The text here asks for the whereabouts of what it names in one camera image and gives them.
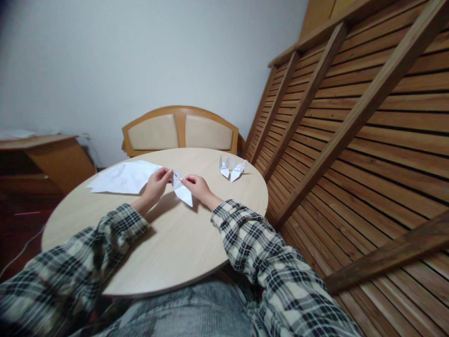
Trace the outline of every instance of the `person's right hand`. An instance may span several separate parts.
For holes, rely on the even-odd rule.
[[[182,184],[192,192],[192,195],[205,204],[209,209],[214,210],[223,200],[213,194],[203,177],[188,175],[186,179],[181,179]]]

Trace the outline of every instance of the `round wooden table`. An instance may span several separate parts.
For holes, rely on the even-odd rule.
[[[203,176],[210,189],[223,200],[234,199],[265,215],[268,191],[258,170],[250,163],[231,183],[221,175],[218,160],[232,155],[203,148],[156,151],[125,161],[145,160],[176,168],[184,176]],[[243,160],[236,157],[237,164]],[[136,195],[90,193],[87,179],[57,206],[42,237],[42,250],[64,243],[80,230],[95,226],[100,218]],[[106,296],[142,297],[193,283],[222,267],[228,260],[220,232],[210,222],[210,210],[193,198],[194,207],[180,201],[172,186],[147,213],[151,228],[131,248],[128,258],[103,291]]]

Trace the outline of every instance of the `wooden beam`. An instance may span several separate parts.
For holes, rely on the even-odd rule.
[[[270,75],[267,78],[267,83],[265,84],[265,88],[263,89],[263,92],[262,92],[261,101],[259,102],[259,106],[257,107],[257,110],[256,110],[256,115],[254,116],[254,119],[253,119],[253,125],[251,125],[251,129],[249,130],[248,137],[246,138],[245,147],[242,152],[243,159],[245,158],[245,156],[248,152],[249,145],[251,144],[251,138],[254,135],[254,131],[256,130],[257,123],[259,122],[259,119],[261,117],[263,104],[265,103],[265,100],[267,99],[270,85],[271,85],[271,82],[273,81],[273,77],[275,76],[276,71],[277,71],[276,66],[271,68]]]
[[[271,160],[267,165],[267,169],[265,170],[263,175],[266,182],[268,182],[268,180],[270,179],[277,164],[279,163],[279,160],[281,160],[285,149],[287,148],[290,140],[295,134],[296,129],[299,127],[299,124],[301,124],[305,113],[312,103],[313,98],[315,97],[321,83],[326,77],[326,73],[328,72],[332,64],[333,58],[335,57],[335,55],[337,55],[338,51],[343,45],[343,42],[345,42],[347,34],[348,27],[344,22],[340,23],[333,30],[332,36],[329,39],[325,50],[323,51],[321,59],[319,60],[317,67],[315,68],[315,71],[313,72],[313,75],[305,88],[303,98],[293,111],[292,117],[290,118],[286,130],[283,133],[281,140],[279,141],[279,146],[273,153],[273,156],[271,157]]]
[[[279,228],[309,194],[333,161],[376,112],[385,98],[407,74],[415,60],[432,43],[449,20],[449,0],[430,0],[421,15],[394,50],[388,61],[355,104],[341,127],[310,167],[309,172],[292,193],[290,201],[279,212],[275,226]]]
[[[324,279],[331,295],[449,247],[449,211]]]
[[[257,143],[256,149],[254,150],[253,157],[251,158],[251,164],[253,164],[253,165],[256,162],[257,157],[259,156],[259,153],[261,152],[263,143],[264,143],[265,139],[267,138],[268,132],[270,131],[273,121],[275,120],[276,113],[279,110],[279,107],[281,106],[282,98],[284,97],[284,94],[287,91],[291,77],[293,76],[293,73],[296,70],[296,64],[298,63],[298,61],[299,61],[299,55],[297,52],[295,52],[290,57],[290,62],[287,66],[287,69],[285,70],[284,77],[282,78],[280,87],[275,96],[275,100],[273,102],[273,105],[271,106],[267,121],[265,122],[261,136],[259,137],[259,141]]]
[[[335,18],[329,19],[326,23],[318,26],[307,34],[304,38],[300,38],[297,43],[290,48],[276,56],[268,67],[273,67],[286,62],[294,51],[302,53],[312,47],[325,42],[331,36],[333,30],[343,21],[346,21],[351,26],[361,22],[368,16],[388,7],[398,0],[357,0],[349,5],[342,13]]]

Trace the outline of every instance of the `chair backrest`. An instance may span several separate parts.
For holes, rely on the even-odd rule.
[[[122,131],[129,157],[178,147],[205,147],[237,154],[239,129],[197,107],[155,109],[128,123]]]

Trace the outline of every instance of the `plaid shirt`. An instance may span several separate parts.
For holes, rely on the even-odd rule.
[[[212,212],[211,221],[222,234],[232,267],[264,288],[255,304],[257,317],[251,319],[256,334],[361,335],[301,254],[286,246],[261,215],[228,200]],[[4,333],[91,336],[116,329],[120,319],[106,326],[106,319],[99,325],[88,325],[88,320],[106,280],[148,227],[140,214],[123,204],[96,227],[36,256],[0,285]]]

